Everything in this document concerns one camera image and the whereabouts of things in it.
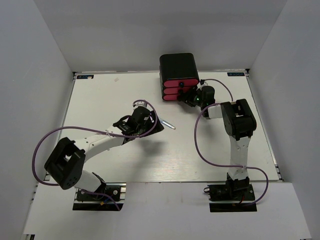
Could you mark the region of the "light blue clip pen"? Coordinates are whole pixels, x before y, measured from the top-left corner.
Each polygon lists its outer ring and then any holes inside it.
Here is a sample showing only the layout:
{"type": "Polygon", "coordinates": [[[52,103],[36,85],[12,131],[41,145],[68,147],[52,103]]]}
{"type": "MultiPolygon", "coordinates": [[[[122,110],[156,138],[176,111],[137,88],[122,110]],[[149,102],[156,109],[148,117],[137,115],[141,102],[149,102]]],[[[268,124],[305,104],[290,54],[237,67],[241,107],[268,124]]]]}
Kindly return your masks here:
{"type": "Polygon", "coordinates": [[[169,123],[169,122],[167,122],[167,121],[165,121],[165,120],[163,120],[163,119],[162,119],[160,122],[161,122],[164,126],[170,128],[170,129],[173,129],[173,130],[176,129],[175,126],[173,126],[171,123],[169,123]]]}

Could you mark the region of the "pink drawer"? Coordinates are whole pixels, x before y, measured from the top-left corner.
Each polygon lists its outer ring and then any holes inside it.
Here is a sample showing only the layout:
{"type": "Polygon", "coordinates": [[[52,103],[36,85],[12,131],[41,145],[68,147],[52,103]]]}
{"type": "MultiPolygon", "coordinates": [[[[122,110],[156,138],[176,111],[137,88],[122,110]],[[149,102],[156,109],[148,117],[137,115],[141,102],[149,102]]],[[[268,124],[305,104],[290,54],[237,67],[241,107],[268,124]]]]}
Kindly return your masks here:
{"type": "Polygon", "coordinates": [[[165,94],[162,96],[162,100],[165,102],[181,102],[184,94],[165,94]]]}
{"type": "Polygon", "coordinates": [[[167,87],[163,90],[164,95],[180,95],[182,93],[186,93],[192,86],[185,86],[185,87],[167,87]]]}
{"type": "Polygon", "coordinates": [[[177,78],[167,79],[163,82],[163,86],[166,88],[184,88],[190,86],[196,86],[199,80],[196,78],[177,78]]]}

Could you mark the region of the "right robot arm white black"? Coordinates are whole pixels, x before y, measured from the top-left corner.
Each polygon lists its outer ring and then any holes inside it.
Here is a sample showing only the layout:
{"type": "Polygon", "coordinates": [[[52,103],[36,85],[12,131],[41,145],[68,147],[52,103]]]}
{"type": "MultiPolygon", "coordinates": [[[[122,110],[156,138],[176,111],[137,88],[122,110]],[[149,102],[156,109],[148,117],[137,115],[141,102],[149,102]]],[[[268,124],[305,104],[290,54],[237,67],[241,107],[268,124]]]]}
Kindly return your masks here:
{"type": "Polygon", "coordinates": [[[225,132],[230,140],[230,163],[220,165],[228,168],[227,180],[231,181],[225,188],[226,195],[236,200],[244,193],[241,183],[249,183],[247,170],[248,148],[251,137],[257,129],[257,121],[246,99],[233,102],[216,103],[215,89],[212,86],[198,88],[193,86],[188,91],[178,91],[177,100],[190,107],[200,107],[200,117],[207,120],[221,118],[225,132]]]}

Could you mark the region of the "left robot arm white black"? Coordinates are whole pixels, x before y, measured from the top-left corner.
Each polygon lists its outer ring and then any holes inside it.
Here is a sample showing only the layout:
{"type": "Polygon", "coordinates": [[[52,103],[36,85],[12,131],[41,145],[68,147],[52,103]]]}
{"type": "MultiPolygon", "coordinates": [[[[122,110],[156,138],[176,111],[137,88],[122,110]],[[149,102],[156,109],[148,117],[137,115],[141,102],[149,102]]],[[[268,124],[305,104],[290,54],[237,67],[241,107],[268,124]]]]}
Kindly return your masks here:
{"type": "Polygon", "coordinates": [[[88,191],[99,200],[105,196],[107,183],[96,173],[84,170],[84,164],[94,156],[120,147],[140,136],[147,137],[164,130],[153,110],[139,106],[131,115],[113,123],[106,133],[94,134],[77,140],[60,139],[44,168],[63,189],[72,187],[88,191]]]}

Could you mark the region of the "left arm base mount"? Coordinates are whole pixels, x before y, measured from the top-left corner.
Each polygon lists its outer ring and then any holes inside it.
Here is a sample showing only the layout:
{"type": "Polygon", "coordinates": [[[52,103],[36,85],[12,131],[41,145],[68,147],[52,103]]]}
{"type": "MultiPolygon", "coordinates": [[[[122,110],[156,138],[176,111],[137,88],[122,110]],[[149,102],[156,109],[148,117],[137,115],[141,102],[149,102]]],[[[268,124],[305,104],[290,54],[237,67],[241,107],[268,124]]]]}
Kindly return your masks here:
{"type": "Polygon", "coordinates": [[[117,212],[125,202],[126,184],[108,183],[100,194],[77,190],[73,202],[73,211],[117,212]]]}

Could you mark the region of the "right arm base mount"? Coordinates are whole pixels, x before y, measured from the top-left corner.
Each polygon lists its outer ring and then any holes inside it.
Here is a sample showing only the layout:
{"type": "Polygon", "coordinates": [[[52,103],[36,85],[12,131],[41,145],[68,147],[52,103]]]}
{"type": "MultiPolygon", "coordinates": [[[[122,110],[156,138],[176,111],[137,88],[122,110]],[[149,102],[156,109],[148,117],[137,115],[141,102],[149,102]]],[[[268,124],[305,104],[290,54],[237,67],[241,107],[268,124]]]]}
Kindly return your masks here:
{"type": "Polygon", "coordinates": [[[231,195],[224,184],[211,184],[203,189],[209,197],[211,213],[249,213],[257,212],[257,205],[250,204],[256,200],[252,184],[240,192],[231,195]]]}

